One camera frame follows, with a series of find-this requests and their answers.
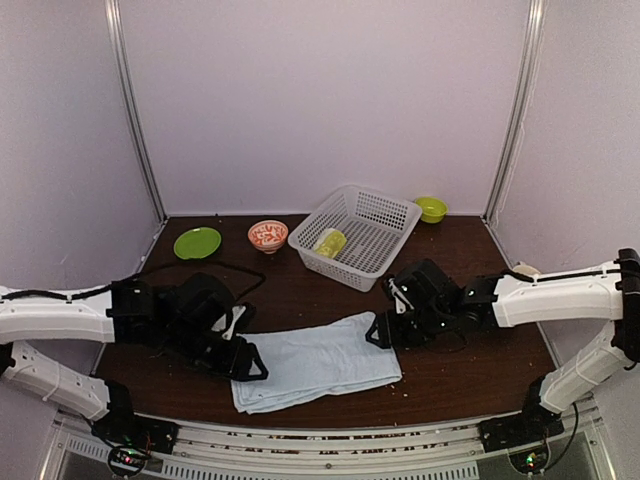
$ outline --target patterned bowl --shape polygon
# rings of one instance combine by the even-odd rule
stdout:
[[[287,241],[289,229],[277,220],[263,220],[249,229],[251,244],[261,252],[270,255],[276,253]]]

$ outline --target yellow object in basket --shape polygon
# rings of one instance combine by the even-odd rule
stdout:
[[[326,228],[316,240],[313,251],[318,255],[333,259],[346,244],[347,237],[344,236],[344,233],[335,228]]]

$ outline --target white towel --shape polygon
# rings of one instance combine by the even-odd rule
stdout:
[[[323,395],[343,395],[397,382],[402,371],[393,349],[364,336],[375,314],[360,313],[325,327],[244,335],[255,343],[269,378],[231,382],[239,412],[282,410]]]

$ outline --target wooden table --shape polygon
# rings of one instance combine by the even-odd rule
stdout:
[[[293,230],[304,216],[276,217]],[[146,268],[175,259],[173,243],[185,230],[211,226],[222,233],[215,258],[258,270],[266,283],[244,300],[258,313],[250,332],[275,332],[325,325],[345,316],[391,308],[378,285],[357,292],[303,266],[295,250],[285,246],[264,255],[249,243],[249,227],[262,217],[172,218],[160,236]],[[464,285],[474,275],[497,273],[505,264],[479,218],[448,217],[439,225],[419,223],[389,272],[432,258]],[[254,281],[242,273],[208,266],[234,291]],[[181,267],[152,274],[154,285],[176,284],[194,272]],[[240,414],[231,400],[229,382],[187,369],[181,361],[139,346],[109,345],[98,368],[102,378],[129,387],[141,413],[230,425],[293,428],[347,428],[429,423],[521,407],[529,383],[554,366],[536,325],[472,333],[457,353],[451,339],[431,346],[398,351],[404,378],[374,390],[324,397],[269,414]],[[271,371],[277,365],[268,366]]]

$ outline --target basket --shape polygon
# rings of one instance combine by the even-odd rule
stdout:
[[[415,203],[356,186],[338,189],[289,236],[309,270],[368,292],[391,265],[422,215]],[[347,244],[335,259],[318,255],[314,243],[336,228]]]

